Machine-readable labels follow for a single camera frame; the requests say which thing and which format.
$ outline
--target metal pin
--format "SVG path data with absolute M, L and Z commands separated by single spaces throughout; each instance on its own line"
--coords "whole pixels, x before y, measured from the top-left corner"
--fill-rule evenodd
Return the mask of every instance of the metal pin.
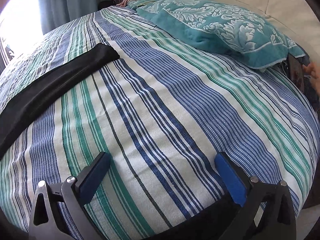
M 251 182 L 253 183 L 257 183 L 259 181 L 259 179 L 256 176 L 252 176 L 250 177 Z
M 44 180 L 39 181 L 38 187 L 43 187 L 44 185 L 45 185 L 45 181 Z
M 288 184 L 285 180 L 281 179 L 280 185 L 286 187 Z
M 75 181 L 75 177 L 69 177 L 69 178 L 67 178 L 67 182 L 68 183 L 72 183 L 72 182 L 74 182 Z

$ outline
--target pillow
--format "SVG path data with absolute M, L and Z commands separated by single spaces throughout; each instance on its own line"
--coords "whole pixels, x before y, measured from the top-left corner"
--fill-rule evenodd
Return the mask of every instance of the pillow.
M 137 13 L 196 49 L 230 55 L 253 69 L 273 66 L 288 53 L 305 53 L 263 17 L 209 0 L 160 0 Z
M 154 3 L 160 0 L 130 0 L 128 2 L 128 7 L 132 10 L 137 10 L 137 8 L 147 5 L 149 3 Z

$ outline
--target bright window light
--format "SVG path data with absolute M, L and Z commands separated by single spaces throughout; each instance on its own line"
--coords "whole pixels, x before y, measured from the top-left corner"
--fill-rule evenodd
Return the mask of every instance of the bright window light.
M 15 57 L 41 39 L 42 30 L 38 0 L 10 0 L 0 15 L 0 37 Z

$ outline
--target striped fabric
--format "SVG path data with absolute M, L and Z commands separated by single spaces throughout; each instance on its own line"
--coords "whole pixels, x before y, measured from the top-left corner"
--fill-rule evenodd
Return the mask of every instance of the striped fabric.
M 37 183 L 77 175 L 100 151 L 111 153 L 111 169 L 85 208 L 107 239 L 160 233 L 220 199 L 220 151 L 250 176 L 286 180 L 299 213 L 320 144 L 306 98 L 276 71 L 193 49 L 132 10 L 109 7 L 48 33 L 0 76 L 0 112 L 99 42 L 121 58 L 51 105 L 0 162 L 0 206 L 11 223 L 27 231 Z

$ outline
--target tile floor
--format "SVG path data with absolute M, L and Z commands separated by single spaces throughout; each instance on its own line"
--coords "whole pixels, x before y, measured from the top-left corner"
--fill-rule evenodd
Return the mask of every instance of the tile floor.
M 320 217 L 320 205 L 301 210 L 296 220 L 297 240 L 303 240 Z

